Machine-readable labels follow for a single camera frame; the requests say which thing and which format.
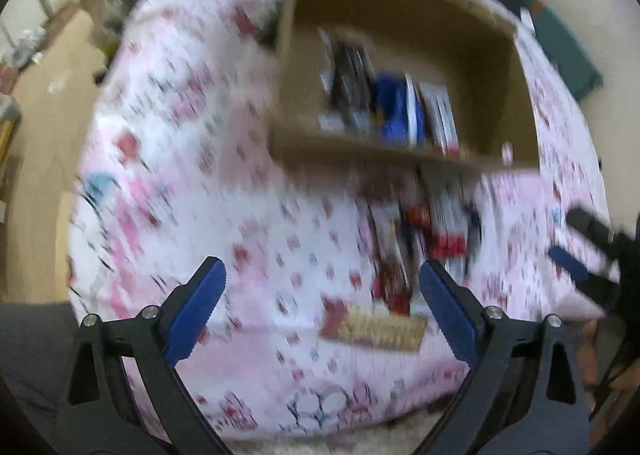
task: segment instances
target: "item in box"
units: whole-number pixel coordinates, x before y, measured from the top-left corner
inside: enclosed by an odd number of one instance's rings
[[[320,337],[374,349],[420,351],[427,321],[423,317],[370,313],[341,299],[323,298]]]
[[[329,106],[340,112],[346,128],[368,135],[372,127],[373,72],[365,45],[348,32],[333,38],[325,31],[319,32],[330,57],[329,69],[322,74]]]
[[[414,82],[393,74],[378,75],[374,84],[376,113],[380,120],[380,138],[409,146],[425,142],[424,113],[415,93]]]
[[[456,280],[464,275],[468,222],[460,198],[442,190],[431,195],[431,205],[414,204],[427,196],[424,188],[418,189],[424,185],[420,177],[417,183],[405,182],[402,190],[384,180],[370,182],[365,194],[376,259],[372,297],[399,315],[431,315],[415,290],[427,258],[441,258]]]
[[[424,100],[424,112],[433,145],[440,148],[446,155],[459,154],[460,143],[447,87],[423,82],[420,83],[420,94]]]

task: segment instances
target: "metal screw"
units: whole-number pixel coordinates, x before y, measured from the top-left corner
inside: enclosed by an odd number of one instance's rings
[[[95,325],[97,321],[98,321],[98,317],[95,314],[87,314],[82,319],[82,325],[84,325],[85,327],[91,327]]]
[[[558,328],[559,326],[562,325],[562,319],[556,314],[550,314],[549,316],[547,316],[546,321],[551,327]]]
[[[147,305],[142,310],[142,318],[145,320],[150,320],[151,318],[155,318],[158,316],[159,308],[157,305]]]
[[[502,309],[495,307],[495,305],[490,305],[486,308],[486,315],[494,320],[500,320],[502,318]]]

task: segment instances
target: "pink blanket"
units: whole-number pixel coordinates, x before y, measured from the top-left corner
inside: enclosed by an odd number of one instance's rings
[[[466,374],[433,321],[418,355],[319,339],[321,296],[370,307],[373,265],[358,248],[350,179],[290,175],[266,150],[277,62],[256,44],[250,15],[272,3],[140,0],[95,107],[70,225],[79,319],[130,317],[160,304],[208,255],[225,262],[225,294],[177,367],[225,438],[384,421],[455,391]],[[472,197],[482,248],[459,282],[511,317],[593,317],[596,308],[546,249],[559,243],[592,268],[600,263],[563,224],[576,202],[606,219],[596,154],[578,105],[524,30],[518,49],[540,175],[482,179]],[[140,377],[127,367],[160,435]]]

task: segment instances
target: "fabric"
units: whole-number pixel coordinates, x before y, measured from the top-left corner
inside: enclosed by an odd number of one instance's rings
[[[14,91],[15,84],[20,77],[20,71],[0,60],[0,94],[9,95]]]
[[[316,435],[386,421],[455,391],[466,365],[430,321],[419,355],[318,338],[322,297],[372,307],[373,265],[356,204],[358,172],[283,170],[266,148],[277,60],[254,41],[275,0],[140,0],[95,106],[69,239],[76,316],[160,304],[208,255],[227,286],[178,374],[223,438]],[[485,0],[498,12],[501,6]],[[540,144],[540,174],[482,179],[482,248],[459,282],[514,318],[593,317],[546,256],[574,203],[605,220],[596,154],[580,110],[535,40],[518,34]],[[133,364],[148,427],[162,428]]]
[[[602,74],[580,42],[542,0],[499,1],[518,18],[522,8],[529,10],[538,43],[576,100],[580,101],[591,90],[603,85]]]
[[[53,447],[66,359],[78,325],[68,303],[0,305],[0,372],[31,424]]]

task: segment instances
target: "floor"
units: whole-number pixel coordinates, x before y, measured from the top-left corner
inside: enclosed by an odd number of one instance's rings
[[[56,298],[54,258],[60,196],[72,186],[98,95],[92,73],[103,56],[88,43],[89,16],[76,11],[40,64],[20,76],[13,95],[22,110],[1,197],[0,299]]]

